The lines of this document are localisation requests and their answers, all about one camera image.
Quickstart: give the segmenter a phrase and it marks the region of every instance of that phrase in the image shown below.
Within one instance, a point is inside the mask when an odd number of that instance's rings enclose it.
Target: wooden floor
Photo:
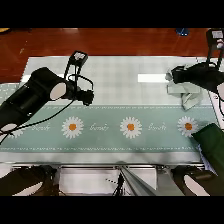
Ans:
[[[31,56],[207,56],[206,28],[32,28],[0,35],[0,82],[18,82]]]

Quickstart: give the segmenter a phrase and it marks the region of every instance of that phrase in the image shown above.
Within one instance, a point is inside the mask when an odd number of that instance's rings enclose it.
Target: yellow flower center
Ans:
[[[74,131],[74,130],[76,129],[76,124],[70,124],[70,125],[69,125],[69,129],[70,129],[71,131]]]
[[[128,124],[128,130],[129,131],[134,131],[135,126],[133,124]]]
[[[190,124],[190,123],[186,123],[186,124],[185,124],[185,128],[186,128],[187,130],[192,130],[192,124]]]

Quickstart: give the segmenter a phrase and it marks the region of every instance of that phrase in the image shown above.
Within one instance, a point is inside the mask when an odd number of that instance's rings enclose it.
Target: blue object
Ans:
[[[189,34],[188,28],[176,28],[176,33],[180,36],[187,36]]]

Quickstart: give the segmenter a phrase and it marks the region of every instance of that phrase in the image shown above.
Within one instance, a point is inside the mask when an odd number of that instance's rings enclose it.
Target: gray rag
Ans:
[[[198,87],[190,82],[178,83],[173,82],[173,76],[171,70],[166,73],[166,80],[169,81],[167,85],[167,92],[170,95],[181,96],[182,105],[185,110],[188,110],[200,103],[203,99],[202,88]]]

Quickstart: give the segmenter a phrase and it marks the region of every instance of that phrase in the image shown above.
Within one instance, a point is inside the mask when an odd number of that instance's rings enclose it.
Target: table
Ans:
[[[63,76],[68,58],[29,58],[17,88],[40,67],[46,66]],[[165,74],[169,68],[182,64],[193,65],[203,59],[167,56],[89,57],[81,74],[94,82],[93,104],[85,107],[81,102],[74,102],[51,121],[22,130],[13,139],[8,137],[1,145],[0,161],[62,164],[199,163],[196,142],[182,136],[177,123],[187,116],[194,118],[200,128],[212,122],[218,124],[208,92],[203,90],[200,105],[184,111],[181,99],[167,94],[167,83],[139,83],[138,74]],[[83,80],[78,84],[83,89],[90,88]],[[68,100],[62,99],[49,102],[28,123],[49,117],[68,103]],[[131,123],[139,128],[134,136],[128,135],[125,129],[128,127],[131,130]]]

